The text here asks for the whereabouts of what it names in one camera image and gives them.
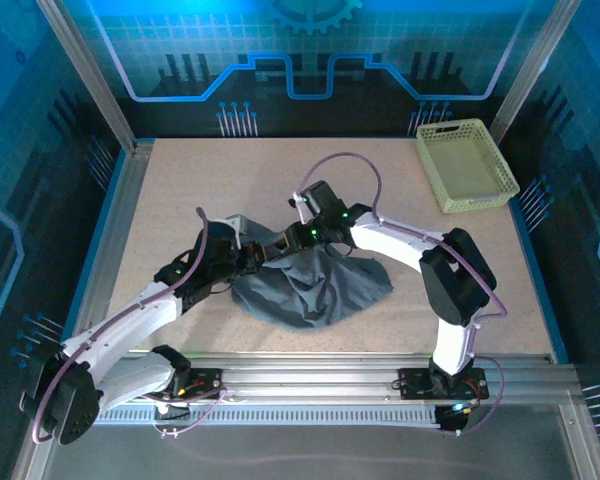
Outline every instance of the black bracket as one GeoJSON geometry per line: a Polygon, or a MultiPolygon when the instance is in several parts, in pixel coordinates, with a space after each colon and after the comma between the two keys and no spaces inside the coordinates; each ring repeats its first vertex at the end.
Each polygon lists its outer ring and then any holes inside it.
{"type": "Polygon", "coordinates": [[[469,368],[463,372],[463,382],[458,382],[446,396],[436,395],[431,370],[428,368],[401,368],[398,379],[391,387],[400,391],[401,400],[480,400],[489,398],[489,386],[481,368],[469,368]]]}
{"type": "MultiPolygon", "coordinates": [[[[176,392],[178,397],[172,400],[179,400],[182,397],[183,403],[187,399],[197,397],[204,393],[210,392],[216,388],[222,386],[222,370],[219,368],[191,368],[189,369],[189,378],[186,384],[176,392]]],[[[214,393],[206,398],[218,399],[220,393],[214,393]]],[[[154,420],[166,421],[166,420],[179,420],[181,418],[189,418],[190,411],[189,407],[176,407],[169,405],[169,409],[166,414],[158,412],[157,407],[154,409],[154,420]]]]}
{"type": "MultiPolygon", "coordinates": [[[[496,277],[471,236],[460,228],[443,235],[444,243],[452,247],[495,289],[496,277]]],[[[446,250],[437,246],[427,250],[420,259],[422,280],[431,308],[451,325],[466,327],[480,307],[489,302],[482,287],[462,266],[452,265],[456,260],[446,250]]]]}
{"type": "MultiPolygon", "coordinates": [[[[29,357],[30,368],[20,398],[20,410],[34,418],[51,379],[67,361],[62,347],[42,342],[29,357]]],[[[80,438],[95,422],[100,407],[87,363],[74,363],[63,375],[42,416],[41,426],[53,432],[60,445],[80,438]]]]}

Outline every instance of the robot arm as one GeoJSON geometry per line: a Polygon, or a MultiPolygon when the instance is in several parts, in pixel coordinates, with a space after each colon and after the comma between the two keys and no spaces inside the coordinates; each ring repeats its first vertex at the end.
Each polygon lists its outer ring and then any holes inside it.
{"type": "Polygon", "coordinates": [[[441,234],[378,219],[369,207],[360,204],[347,208],[325,182],[307,188],[299,198],[301,205],[298,199],[291,203],[305,210],[301,221],[269,244],[241,244],[233,227],[209,222],[201,261],[186,281],[180,280],[201,249],[202,235],[192,250],[164,266],[129,304],[140,308],[120,318],[95,340],[91,339],[92,333],[102,324],[61,346],[44,345],[32,356],[33,376],[23,393],[21,410],[31,417],[40,414],[41,398],[51,388],[51,378],[80,349],[82,353],[52,389],[42,415],[41,426],[53,432],[61,444],[84,434],[100,411],[132,398],[150,393],[177,397],[190,380],[190,363],[175,350],[161,346],[139,360],[119,360],[158,328],[208,297],[213,285],[255,273],[268,260],[329,243],[378,252],[422,274],[429,302],[439,316],[438,341],[430,362],[431,384],[437,398],[449,398],[454,384],[462,382],[472,366],[474,318],[489,298],[466,270],[452,267],[453,259],[440,248],[440,242],[460,252],[490,288],[496,283],[469,235],[460,229],[441,234]],[[176,284],[172,292],[150,303],[143,302],[176,284]]]}

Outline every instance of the beige work surface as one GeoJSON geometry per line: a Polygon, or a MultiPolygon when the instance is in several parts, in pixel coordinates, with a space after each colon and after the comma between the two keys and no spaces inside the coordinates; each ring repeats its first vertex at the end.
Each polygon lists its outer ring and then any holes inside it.
{"type": "MultiPolygon", "coordinates": [[[[407,139],[157,140],[109,311],[133,299],[160,267],[193,246],[202,227],[197,206],[210,219],[241,213],[283,230],[297,220],[287,199],[303,176],[317,160],[340,151],[361,153],[378,166],[384,182],[382,215],[428,230],[461,227],[471,233],[498,279],[496,292],[509,309],[507,319],[484,324],[477,351],[551,353],[509,209],[441,214],[415,141],[407,139]]],[[[312,177],[319,179],[327,180],[348,205],[370,205],[375,194],[375,176],[354,158],[325,164],[312,177]]],[[[313,331],[273,326],[242,312],[227,293],[212,295],[139,347],[168,343],[184,352],[433,351],[437,319],[420,275],[379,254],[358,254],[385,266],[394,292],[334,326],[313,331]]]]}

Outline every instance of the aluminum frame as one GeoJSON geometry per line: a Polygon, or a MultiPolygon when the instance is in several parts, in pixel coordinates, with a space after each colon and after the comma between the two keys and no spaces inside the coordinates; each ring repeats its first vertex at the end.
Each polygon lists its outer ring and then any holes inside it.
{"type": "Polygon", "coordinates": [[[513,124],[522,104],[547,66],[553,51],[571,23],[582,0],[558,0],[547,21],[533,43],[529,55],[520,67],[507,96],[498,109],[489,128],[493,141],[498,145],[513,124]]]}
{"type": "MultiPolygon", "coordinates": [[[[113,291],[117,270],[131,228],[137,200],[149,162],[151,144],[140,144],[133,159],[125,162],[98,247],[74,334],[101,321],[113,291]]],[[[129,361],[143,352],[132,352],[129,361]]],[[[351,405],[416,408],[422,402],[399,400],[390,387],[398,368],[424,368],[426,355],[374,353],[280,354],[210,353],[191,355],[197,367],[218,367],[225,372],[228,403],[236,405],[351,405]]],[[[560,405],[567,422],[567,439],[581,478],[600,479],[600,443],[582,400],[575,368],[552,364],[544,355],[496,355],[507,381],[504,405],[560,405]]],[[[488,362],[485,368],[493,402],[499,375],[488,362]]],[[[13,479],[40,480],[52,452],[51,445],[34,446],[25,438],[13,479]]]]}
{"type": "Polygon", "coordinates": [[[71,14],[62,0],[36,2],[116,139],[127,155],[133,155],[137,143],[133,131],[71,14]]]}

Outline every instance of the green plastic basket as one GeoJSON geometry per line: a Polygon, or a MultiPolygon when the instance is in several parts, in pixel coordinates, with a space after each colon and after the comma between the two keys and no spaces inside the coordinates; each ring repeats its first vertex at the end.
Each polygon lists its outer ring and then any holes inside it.
{"type": "Polygon", "coordinates": [[[416,148],[442,213],[499,207],[520,192],[482,120],[420,125],[416,148]]]}

